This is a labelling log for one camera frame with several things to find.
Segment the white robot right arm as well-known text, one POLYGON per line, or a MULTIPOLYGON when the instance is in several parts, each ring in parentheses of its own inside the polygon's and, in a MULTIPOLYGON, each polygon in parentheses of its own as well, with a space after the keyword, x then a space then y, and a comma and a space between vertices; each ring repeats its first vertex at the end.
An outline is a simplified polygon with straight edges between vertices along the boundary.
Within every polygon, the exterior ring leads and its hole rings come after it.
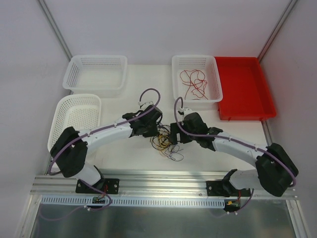
POLYGON ((263 188, 275 197, 295 185, 299 171, 279 144, 255 145, 234 137, 220 128, 209 127, 197 112, 183 115, 182 121, 170 125, 169 141, 173 145, 197 142, 202 148, 238 158, 252 170, 231 169, 222 180, 211 185, 213 193, 230 197, 240 190, 263 188))

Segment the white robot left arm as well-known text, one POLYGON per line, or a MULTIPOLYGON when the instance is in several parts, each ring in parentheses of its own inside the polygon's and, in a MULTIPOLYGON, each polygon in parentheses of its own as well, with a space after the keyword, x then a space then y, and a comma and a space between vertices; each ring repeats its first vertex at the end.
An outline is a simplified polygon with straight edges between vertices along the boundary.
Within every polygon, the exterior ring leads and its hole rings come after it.
POLYGON ((105 179, 96 166, 86 161, 88 154, 117 140, 156 136, 161 119, 161 110, 149 104, 136 113, 124 114, 111 125, 82 131, 70 126, 64 129, 50 150, 53 163, 57 164, 63 177, 81 180, 91 192, 99 193, 103 190, 105 179))

